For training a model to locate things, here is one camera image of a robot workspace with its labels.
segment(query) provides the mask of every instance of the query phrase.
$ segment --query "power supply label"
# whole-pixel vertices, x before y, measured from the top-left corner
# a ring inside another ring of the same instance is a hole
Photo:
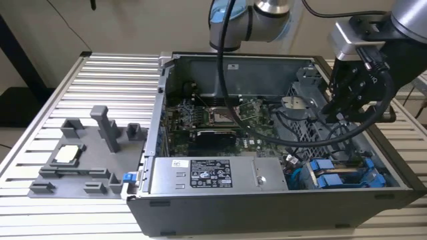
[[[192,188],[232,188],[232,168],[229,160],[191,160]]]

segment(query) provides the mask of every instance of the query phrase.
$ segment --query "sticker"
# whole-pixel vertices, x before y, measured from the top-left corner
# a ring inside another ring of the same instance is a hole
[[[292,160],[291,160],[291,164],[296,164],[299,162],[299,159],[297,158],[293,158]]]
[[[232,188],[232,168],[229,160],[191,160],[192,188]]]
[[[172,168],[188,168],[188,160],[172,160]]]
[[[239,64],[228,64],[227,69],[228,70],[239,70]]]

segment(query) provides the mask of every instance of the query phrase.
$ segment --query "barcode sticker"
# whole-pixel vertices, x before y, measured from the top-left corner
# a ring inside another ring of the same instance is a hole
[[[291,164],[296,164],[299,162],[299,159],[297,158],[293,158],[292,160],[291,160]]]
[[[172,160],[172,168],[188,168],[189,161],[188,160]]]

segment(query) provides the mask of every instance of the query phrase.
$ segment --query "white label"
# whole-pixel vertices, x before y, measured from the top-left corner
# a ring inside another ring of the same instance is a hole
[[[299,159],[295,157],[292,160],[291,160],[291,164],[296,164],[299,162]]]
[[[172,168],[188,168],[188,160],[172,160]]]
[[[239,70],[239,64],[228,64],[227,69],[228,70]]]

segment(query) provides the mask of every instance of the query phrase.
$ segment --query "small white component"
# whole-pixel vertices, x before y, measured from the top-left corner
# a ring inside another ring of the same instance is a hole
[[[78,152],[77,145],[65,145],[61,146],[57,154],[54,156],[54,160],[57,163],[68,164],[72,160],[74,160]]]
[[[299,162],[299,159],[289,154],[285,157],[285,161],[288,161],[291,164],[296,164]]]

